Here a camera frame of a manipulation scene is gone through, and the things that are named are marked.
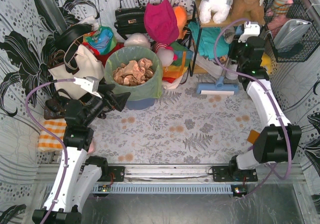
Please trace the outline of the green trash bag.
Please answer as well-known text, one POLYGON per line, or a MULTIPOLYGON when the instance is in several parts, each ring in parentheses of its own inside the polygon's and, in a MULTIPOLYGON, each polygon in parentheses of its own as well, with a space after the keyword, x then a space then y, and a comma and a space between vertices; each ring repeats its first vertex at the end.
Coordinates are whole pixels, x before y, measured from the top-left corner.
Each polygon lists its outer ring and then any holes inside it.
POLYGON ((106 83, 115 85, 113 92, 130 92, 129 101, 158 99, 162 95, 162 64, 148 48, 123 47, 107 59, 104 70, 106 83))

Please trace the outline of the blue floor mop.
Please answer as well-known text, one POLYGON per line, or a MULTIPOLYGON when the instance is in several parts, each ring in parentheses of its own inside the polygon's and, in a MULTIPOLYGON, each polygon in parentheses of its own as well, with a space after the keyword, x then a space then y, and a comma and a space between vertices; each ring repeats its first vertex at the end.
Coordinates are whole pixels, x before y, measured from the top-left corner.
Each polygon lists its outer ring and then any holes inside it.
POLYGON ((219 79, 215 83, 199 83, 196 87, 197 94, 201 94, 201 95, 234 95, 235 93, 237 93, 239 91, 239 87, 237 84, 234 84, 234 83, 225 84, 224 83, 224 78, 225 78, 227 72, 236 75, 236 77, 238 77, 238 73, 236 72, 236 70, 232 70, 229 68, 230 64, 232 64, 232 61, 230 61, 229 58, 227 58, 224 65, 221 64, 220 60, 218 59, 217 49, 216 49, 216 47, 218 45, 218 41, 222 37, 223 33, 228 28, 230 28, 232 26, 234 26, 233 23, 231 23, 231 24, 227 25, 225 28, 223 28, 214 43, 214 49, 213 49, 213 53, 215 55, 214 58, 215 58, 216 62, 218 63, 218 65, 223 69, 219 79))

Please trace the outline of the blue trash bin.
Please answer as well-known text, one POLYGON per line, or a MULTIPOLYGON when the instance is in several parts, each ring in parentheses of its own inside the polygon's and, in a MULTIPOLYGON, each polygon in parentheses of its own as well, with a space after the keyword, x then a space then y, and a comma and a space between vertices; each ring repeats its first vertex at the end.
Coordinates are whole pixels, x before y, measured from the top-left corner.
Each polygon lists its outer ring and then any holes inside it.
POLYGON ((147 98, 147 99, 136 100, 136 101, 127 101, 125 106, 129 110, 144 110, 153 106, 154 103, 155 103, 154 98, 147 98))

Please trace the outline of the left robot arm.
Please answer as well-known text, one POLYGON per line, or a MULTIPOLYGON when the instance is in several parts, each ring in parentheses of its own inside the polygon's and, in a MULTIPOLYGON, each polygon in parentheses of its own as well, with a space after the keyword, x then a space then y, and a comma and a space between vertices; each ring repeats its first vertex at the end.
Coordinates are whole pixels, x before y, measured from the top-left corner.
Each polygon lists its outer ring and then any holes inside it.
POLYGON ((113 94, 113 84, 102 89, 102 96, 93 96, 87 104, 71 99, 64 107, 62 159, 51 193, 43 207, 33 212, 35 224, 81 223, 82 209, 94 184, 102 177, 114 177, 106 158, 87 156, 94 135, 89 125, 104 109, 122 111, 130 93, 113 94))

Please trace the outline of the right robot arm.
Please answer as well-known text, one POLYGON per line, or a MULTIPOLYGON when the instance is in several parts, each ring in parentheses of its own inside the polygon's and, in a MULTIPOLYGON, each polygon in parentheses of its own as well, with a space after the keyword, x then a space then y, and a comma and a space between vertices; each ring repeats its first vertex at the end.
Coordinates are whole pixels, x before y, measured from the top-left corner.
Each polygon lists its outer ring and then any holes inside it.
POLYGON ((282 112, 271 88, 267 71, 261 66, 265 41, 251 36, 245 41, 234 39, 230 44, 229 58, 237 64, 238 80, 252 99, 260 117, 263 130, 252 147, 235 155, 228 164, 227 175, 232 181, 256 182, 255 168, 266 164, 275 171, 277 163, 286 162, 289 176, 302 131, 293 125, 282 112))

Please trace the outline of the cream canvas tote bag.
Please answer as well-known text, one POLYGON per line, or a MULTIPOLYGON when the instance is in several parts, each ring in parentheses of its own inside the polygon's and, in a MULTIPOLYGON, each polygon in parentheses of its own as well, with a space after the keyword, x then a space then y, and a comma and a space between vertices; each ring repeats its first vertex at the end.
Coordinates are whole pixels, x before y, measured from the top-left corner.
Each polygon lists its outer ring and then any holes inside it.
MULTIPOLYGON (((84 45, 79 45, 75 60, 78 66, 78 71, 75 74, 67 72, 65 64, 49 69, 50 74, 54 79, 71 79, 75 77, 84 78, 92 76, 101 81, 104 77, 104 67, 102 62, 97 60, 93 53, 84 45)), ((87 92, 79 85, 72 82, 58 82, 54 85, 56 90, 65 90, 72 99, 80 99, 87 94, 87 92)))

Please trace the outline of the brown patterned bag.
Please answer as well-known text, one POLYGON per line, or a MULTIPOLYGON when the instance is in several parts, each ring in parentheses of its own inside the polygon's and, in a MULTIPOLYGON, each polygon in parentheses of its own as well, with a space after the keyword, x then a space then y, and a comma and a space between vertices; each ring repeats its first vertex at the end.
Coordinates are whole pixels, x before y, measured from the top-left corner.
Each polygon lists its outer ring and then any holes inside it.
POLYGON ((64 108, 71 99, 71 96, 64 89, 56 90, 52 98, 45 102, 44 119, 63 119, 66 114, 64 108))

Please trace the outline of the colourful printed bag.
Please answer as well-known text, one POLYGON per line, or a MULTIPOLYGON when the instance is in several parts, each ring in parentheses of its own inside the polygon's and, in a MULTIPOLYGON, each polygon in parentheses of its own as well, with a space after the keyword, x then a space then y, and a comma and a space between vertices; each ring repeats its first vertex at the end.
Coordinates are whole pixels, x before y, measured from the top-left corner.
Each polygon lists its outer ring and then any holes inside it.
POLYGON ((95 56, 106 55, 116 46, 116 37, 110 27, 100 26, 98 30, 83 36, 82 45, 87 47, 95 56))

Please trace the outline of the rainbow striped bag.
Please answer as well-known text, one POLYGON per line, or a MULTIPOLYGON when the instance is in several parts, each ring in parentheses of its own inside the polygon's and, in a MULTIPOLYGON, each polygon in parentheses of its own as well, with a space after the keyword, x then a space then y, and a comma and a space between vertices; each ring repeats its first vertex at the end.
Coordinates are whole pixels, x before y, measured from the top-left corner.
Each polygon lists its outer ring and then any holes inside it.
POLYGON ((183 76, 188 70, 194 52, 176 41, 173 42, 170 47, 177 56, 177 60, 174 60, 168 68, 162 68, 162 81, 173 83, 176 79, 183 76))

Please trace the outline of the magenta cloth bag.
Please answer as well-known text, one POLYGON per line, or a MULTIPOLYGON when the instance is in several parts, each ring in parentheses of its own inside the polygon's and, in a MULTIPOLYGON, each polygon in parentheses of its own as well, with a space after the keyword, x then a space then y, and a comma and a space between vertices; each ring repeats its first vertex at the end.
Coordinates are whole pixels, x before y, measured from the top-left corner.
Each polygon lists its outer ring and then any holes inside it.
POLYGON ((143 21, 150 38, 166 45, 174 42, 179 36, 179 29, 169 0, 161 0, 159 4, 148 3, 145 9, 143 21))

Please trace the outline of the white sneakers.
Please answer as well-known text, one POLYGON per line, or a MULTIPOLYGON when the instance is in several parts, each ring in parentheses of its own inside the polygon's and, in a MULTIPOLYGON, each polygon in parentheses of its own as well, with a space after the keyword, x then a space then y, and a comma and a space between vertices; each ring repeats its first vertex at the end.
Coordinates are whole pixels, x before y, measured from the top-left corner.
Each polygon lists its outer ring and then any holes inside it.
MULTIPOLYGON (((224 63, 226 63, 228 59, 227 55, 221 56, 219 57, 219 60, 221 62, 222 65, 224 65, 224 63)), ((203 57, 200 56, 199 54, 196 57, 196 64, 201 67, 202 69, 204 69, 207 73, 209 73, 211 76, 213 76, 214 78, 219 78, 222 74, 222 72, 224 71, 215 61, 215 59, 209 59, 208 57, 203 57)), ((228 64, 228 69, 232 70, 232 71, 236 71, 238 67, 238 64, 231 61, 230 64, 228 64)), ((225 78, 229 79, 229 80, 236 80, 238 78, 237 74, 234 74, 230 71, 227 71, 225 73, 225 78)))

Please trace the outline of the yellow plush toy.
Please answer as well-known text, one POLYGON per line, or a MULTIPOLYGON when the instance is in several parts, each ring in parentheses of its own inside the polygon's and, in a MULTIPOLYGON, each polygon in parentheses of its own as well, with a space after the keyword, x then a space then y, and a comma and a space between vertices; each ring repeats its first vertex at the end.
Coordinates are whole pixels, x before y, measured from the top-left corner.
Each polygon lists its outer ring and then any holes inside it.
POLYGON ((270 75, 272 71, 272 60, 271 58, 264 52, 261 58, 260 66, 263 67, 267 74, 270 75))

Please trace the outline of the red cloth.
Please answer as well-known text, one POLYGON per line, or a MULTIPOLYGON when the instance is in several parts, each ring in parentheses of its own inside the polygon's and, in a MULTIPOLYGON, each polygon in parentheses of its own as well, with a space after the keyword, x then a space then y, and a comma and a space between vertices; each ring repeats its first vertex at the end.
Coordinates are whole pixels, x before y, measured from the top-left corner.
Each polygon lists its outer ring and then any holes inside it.
POLYGON ((116 51, 118 51, 119 49, 124 47, 124 43, 117 43, 116 46, 107 54, 105 55, 97 55, 96 58, 97 60, 102 62, 103 67, 105 67, 106 62, 108 60, 108 58, 116 51))

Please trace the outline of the crumpled brown paper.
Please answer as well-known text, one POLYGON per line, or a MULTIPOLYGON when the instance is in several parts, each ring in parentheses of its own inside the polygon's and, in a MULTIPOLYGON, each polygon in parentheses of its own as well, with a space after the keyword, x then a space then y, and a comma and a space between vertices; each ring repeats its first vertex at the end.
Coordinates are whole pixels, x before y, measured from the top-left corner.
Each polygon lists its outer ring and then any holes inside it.
POLYGON ((147 58, 142 58, 138 61, 131 60, 128 64, 122 63, 120 67, 112 72, 114 81, 122 86, 145 84, 155 74, 152 65, 152 61, 147 58))

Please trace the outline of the teal folded cloth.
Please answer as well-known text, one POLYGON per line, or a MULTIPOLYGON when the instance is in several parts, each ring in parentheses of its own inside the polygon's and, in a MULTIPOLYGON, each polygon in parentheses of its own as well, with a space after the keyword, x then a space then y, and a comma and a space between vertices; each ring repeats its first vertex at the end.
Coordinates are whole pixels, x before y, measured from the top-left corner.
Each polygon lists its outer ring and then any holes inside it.
MULTIPOLYGON (((190 22, 188 24, 189 29, 192 32, 194 42, 197 43, 198 32, 200 30, 199 25, 196 22, 190 22)), ((214 59, 214 44, 218 35, 220 34, 221 29, 219 27, 205 27, 202 29, 200 36, 200 41, 198 45, 198 53, 201 56, 208 57, 209 59, 214 59)), ((228 55, 229 44, 225 42, 224 37, 221 36, 217 43, 216 54, 218 57, 228 55)))

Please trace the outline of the pink cylinder toy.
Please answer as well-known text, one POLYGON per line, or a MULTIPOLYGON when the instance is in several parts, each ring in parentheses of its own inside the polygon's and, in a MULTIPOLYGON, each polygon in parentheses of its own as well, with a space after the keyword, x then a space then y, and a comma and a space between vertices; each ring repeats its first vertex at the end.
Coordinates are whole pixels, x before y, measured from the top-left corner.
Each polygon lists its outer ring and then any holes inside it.
POLYGON ((88 153, 91 154, 95 151, 95 143, 94 141, 91 142, 89 149, 88 149, 88 153))

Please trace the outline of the wooden shelf rack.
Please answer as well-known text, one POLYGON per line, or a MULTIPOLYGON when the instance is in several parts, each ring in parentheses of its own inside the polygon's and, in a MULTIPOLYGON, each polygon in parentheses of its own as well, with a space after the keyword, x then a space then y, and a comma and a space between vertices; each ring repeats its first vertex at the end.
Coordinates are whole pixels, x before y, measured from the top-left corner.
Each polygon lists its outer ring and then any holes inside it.
POLYGON ((199 31, 196 33, 196 35, 192 35, 192 32, 189 31, 189 35, 187 37, 187 47, 190 49, 191 47, 193 48, 194 51, 194 58, 191 60, 190 65, 189 65, 189 75, 190 77, 192 77, 194 74, 201 74, 201 73, 207 73, 207 71, 205 71, 203 68, 200 68, 198 63, 197 63, 197 57, 199 55, 198 53, 198 47, 199 47, 199 43, 203 34, 203 30, 204 29, 208 29, 208 28, 223 28, 226 27, 227 25, 231 24, 232 19, 231 16, 228 15, 226 20, 222 23, 216 24, 215 22, 213 22, 212 20, 208 23, 204 23, 202 24, 199 20, 199 6, 200 6, 200 2, 201 0, 194 0, 193 5, 191 5, 192 7, 192 14, 188 16, 188 20, 187 20, 187 24, 189 24, 190 22, 195 22, 198 26, 199 26, 199 31))

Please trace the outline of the brown teddy bear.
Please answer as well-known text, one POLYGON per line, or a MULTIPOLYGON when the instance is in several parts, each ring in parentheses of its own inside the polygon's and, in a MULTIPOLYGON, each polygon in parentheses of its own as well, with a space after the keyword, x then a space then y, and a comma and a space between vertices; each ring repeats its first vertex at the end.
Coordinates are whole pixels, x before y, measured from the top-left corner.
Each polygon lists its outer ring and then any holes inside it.
POLYGON ((251 21, 258 22, 260 25, 265 24, 264 20, 264 7, 261 0, 233 0, 233 4, 230 11, 230 17, 232 21, 236 19, 244 18, 245 13, 250 14, 251 21))

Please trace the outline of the silver foil pouch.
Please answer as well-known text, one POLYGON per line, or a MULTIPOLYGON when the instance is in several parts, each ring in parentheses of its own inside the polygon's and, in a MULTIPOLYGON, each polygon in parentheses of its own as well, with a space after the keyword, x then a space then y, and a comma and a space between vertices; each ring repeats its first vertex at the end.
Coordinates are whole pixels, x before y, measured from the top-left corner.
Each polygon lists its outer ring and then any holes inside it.
POLYGON ((311 27, 312 23, 303 19, 290 19, 279 30, 273 43, 276 49, 295 44, 311 27))

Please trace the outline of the orange checkered cloth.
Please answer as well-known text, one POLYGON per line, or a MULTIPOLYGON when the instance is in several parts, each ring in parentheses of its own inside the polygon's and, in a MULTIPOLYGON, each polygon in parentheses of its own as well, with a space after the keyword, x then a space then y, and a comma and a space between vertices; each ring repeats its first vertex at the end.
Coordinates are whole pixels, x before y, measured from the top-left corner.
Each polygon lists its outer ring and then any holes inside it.
MULTIPOLYGON (((51 119, 44 120, 43 126, 48 129, 50 132, 55 134, 57 137, 63 140, 65 129, 66 129, 66 121, 64 119, 51 119)), ((47 133, 44 130, 41 130, 40 136, 38 138, 38 150, 41 152, 53 152, 53 151, 62 151, 63 147, 54 136, 47 133)))

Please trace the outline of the white husky plush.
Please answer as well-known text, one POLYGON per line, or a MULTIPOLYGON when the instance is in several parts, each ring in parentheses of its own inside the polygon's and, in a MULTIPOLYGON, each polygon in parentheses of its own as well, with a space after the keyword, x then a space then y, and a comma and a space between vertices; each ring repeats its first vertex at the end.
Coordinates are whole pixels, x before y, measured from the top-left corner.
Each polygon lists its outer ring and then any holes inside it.
POLYGON ((233 0, 201 0, 199 5, 199 20, 202 24, 211 20, 220 24, 229 14, 233 0))

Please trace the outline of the cream fluffy plush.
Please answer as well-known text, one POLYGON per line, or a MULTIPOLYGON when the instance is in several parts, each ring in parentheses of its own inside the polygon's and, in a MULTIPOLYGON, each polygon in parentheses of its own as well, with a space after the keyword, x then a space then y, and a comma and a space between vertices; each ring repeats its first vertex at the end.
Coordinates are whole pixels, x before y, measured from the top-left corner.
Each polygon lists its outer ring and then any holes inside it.
POLYGON ((148 38, 142 33, 134 33, 124 42, 124 47, 139 46, 151 49, 151 43, 148 38))

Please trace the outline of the black hat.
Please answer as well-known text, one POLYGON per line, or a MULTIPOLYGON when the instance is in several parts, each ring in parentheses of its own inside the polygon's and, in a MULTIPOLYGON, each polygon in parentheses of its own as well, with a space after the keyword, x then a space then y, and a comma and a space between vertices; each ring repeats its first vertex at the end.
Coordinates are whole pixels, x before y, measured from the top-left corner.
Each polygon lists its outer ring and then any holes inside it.
POLYGON ((54 38, 54 45, 58 50, 66 51, 71 43, 86 33, 90 33, 93 26, 87 23, 75 24, 69 27, 65 32, 56 35, 54 38))

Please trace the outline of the white pink plush doll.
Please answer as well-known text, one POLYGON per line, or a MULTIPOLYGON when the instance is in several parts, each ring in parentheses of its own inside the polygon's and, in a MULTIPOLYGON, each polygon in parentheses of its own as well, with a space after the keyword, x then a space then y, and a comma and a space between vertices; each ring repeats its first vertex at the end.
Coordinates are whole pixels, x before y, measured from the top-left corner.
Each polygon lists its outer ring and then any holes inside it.
POLYGON ((156 42, 153 47, 154 52, 160 59, 163 67, 169 67, 178 59, 178 56, 174 53, 174 50, 171 46, 156 42))

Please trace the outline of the orange plush toy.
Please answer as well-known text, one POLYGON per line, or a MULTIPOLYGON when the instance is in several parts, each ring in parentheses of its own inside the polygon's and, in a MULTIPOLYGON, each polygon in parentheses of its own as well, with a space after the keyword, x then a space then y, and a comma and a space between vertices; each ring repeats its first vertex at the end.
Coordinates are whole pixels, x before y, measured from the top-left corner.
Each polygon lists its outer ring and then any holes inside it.
POLYGON ((174 6, 173 7, 174 14, 177 20, 177 27, 179 30, 179 35, 177 39, 183 39, 187 30, 184 30, 185 25, 187 23, 187 11, 183 6, 174 6))

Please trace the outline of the black leather handbag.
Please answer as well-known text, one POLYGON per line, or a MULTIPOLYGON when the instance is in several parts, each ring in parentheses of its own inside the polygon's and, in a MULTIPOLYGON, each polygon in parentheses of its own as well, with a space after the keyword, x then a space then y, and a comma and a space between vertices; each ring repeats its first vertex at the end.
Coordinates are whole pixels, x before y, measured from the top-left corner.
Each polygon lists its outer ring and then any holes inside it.
POLYGON ((135 33, 147 33, 144 23, 145 7, 141 5, 139 0, 137 6, 133 8, 123 8, 120 0, 119 8, 115 10, 114 27, 117 33, 124 39, 127 40, 127 35, 135 33))

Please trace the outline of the purple orange toy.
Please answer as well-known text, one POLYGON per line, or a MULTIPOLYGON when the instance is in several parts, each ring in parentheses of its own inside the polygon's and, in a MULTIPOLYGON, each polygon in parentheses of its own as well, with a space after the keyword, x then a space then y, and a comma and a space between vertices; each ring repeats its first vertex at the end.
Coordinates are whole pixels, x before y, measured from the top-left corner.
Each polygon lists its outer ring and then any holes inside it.
POLYGON ((247 138, 247 141, 251 144, 254 144, 257 138, 259 137, 260 133, 256 130, 251 130, 249 133, 249 136, 247 138))

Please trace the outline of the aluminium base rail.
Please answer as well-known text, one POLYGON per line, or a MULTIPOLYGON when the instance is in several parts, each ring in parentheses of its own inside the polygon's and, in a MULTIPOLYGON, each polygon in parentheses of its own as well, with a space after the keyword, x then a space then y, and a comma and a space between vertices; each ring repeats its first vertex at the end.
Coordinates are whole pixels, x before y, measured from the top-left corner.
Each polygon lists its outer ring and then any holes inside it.
POLYGON ((258 184, 266 179, 267 184, 304 184, 305 176, 299 164, 293 164, 285 180, 275 174, 268 176, 270 168, 256 167, 251 175, 239 180, 229 176, 226 165, 218 164, 109 164, 115 183, 132 184, 258 184))

